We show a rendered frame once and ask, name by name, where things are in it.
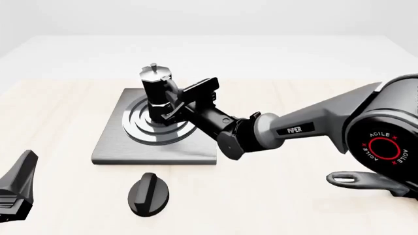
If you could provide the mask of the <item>round black stove knob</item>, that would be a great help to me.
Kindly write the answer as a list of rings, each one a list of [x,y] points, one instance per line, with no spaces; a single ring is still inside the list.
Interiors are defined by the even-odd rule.
[[[143,174],[129,190],[127,202],[139,217],[152,217],[165,209],[169,202],[168,185],[154,173]]]

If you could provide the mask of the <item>flat black stove plate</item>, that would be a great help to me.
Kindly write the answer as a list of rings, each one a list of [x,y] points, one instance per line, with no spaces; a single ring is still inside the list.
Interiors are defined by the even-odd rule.
[[[190,122],[152,121],[145,91],[126,88],[91,154],[95,165],[215,165],[216,143]]]

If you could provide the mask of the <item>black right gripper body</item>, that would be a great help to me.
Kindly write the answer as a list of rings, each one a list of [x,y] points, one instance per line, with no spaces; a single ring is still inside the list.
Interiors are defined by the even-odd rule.
[[[188,104],[186,104],[184,101],[180,101],[179,104],[182,104],[177,115],[179,122],[188,121],[192,124],[200,123],[200,116],[197,112],[198,101],[193,101]]]

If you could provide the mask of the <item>silver and black moka pot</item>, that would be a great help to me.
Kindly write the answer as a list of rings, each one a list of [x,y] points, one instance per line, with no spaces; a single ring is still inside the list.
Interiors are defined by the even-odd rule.
[[[172,73],[169,68],[152,63],[142,68],[140,79],[148,99],[150,118],[155,123],[164,123],[162,115],[173,111],[166,92],[177,89],[172,83]]]

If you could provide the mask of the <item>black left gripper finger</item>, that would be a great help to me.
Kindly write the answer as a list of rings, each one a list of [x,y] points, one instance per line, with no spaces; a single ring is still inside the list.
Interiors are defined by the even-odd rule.
[[[14,195],[30,204],[33,199],[33,180],[38,156],[25,150],[14,165],[0,178],[0,195]]]

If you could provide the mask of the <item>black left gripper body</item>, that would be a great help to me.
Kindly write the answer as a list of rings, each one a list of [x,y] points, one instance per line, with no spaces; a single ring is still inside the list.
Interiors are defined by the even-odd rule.
[[[33,199],[0,189],[0,222],[25,221],[33,207]]]

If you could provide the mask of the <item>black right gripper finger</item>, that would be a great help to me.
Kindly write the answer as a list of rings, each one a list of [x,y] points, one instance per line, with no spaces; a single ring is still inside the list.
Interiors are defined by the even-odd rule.
[[[164,109],[161,116],[162,123],[178,123],[178,109]]]
[[[182,103],[183,101],[181,100],[182,95],[183,95],[183,91],[182,90],[178,90],[177,92],[173,92],[173,91],[166,91],[165,92],[166,98],[170,103]]]

